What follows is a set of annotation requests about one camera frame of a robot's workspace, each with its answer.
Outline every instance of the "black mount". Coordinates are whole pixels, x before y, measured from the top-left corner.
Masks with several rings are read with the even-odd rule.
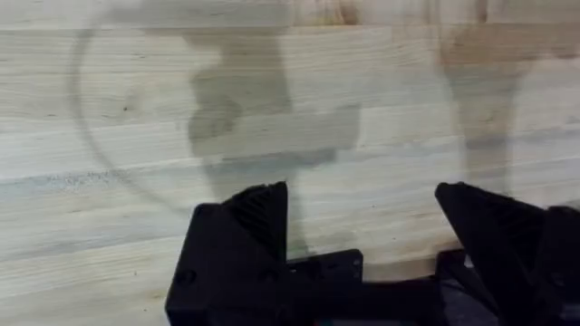
[[[363,255],[356,249],[287,261],[283,182],[200,205],[169,289],[169,321],[172,326],[312,326],[327,319],[447,325],[441,281],[448,279],[503,325],[575,321],[576,211],[544,210],[465,184],[441,184],[436,197],[465,250],[441,253],[433,276],[400,283],[363,282]],[[465,265],[467,254],[474,268]]]

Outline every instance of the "black plastic part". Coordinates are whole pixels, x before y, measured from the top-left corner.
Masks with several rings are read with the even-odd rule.
[[[285,260],[285,183],[196,209],[166,312],[172,326],[312,326],[318,319],[446,325],[430,280],[362,283],[358,250]]]
[[[439,185],[436,197],[477,272],[453,264],[455,278],[505,325],[560,324],[562,301],[543,273],[551,273],[557,265],[550,255],[563,254],[561,262],[570,262],[580,246],[550,244],[562,244],[556,238],[563,226],[552,231],[546,227],[554,224],[555,215],[462,183]]]

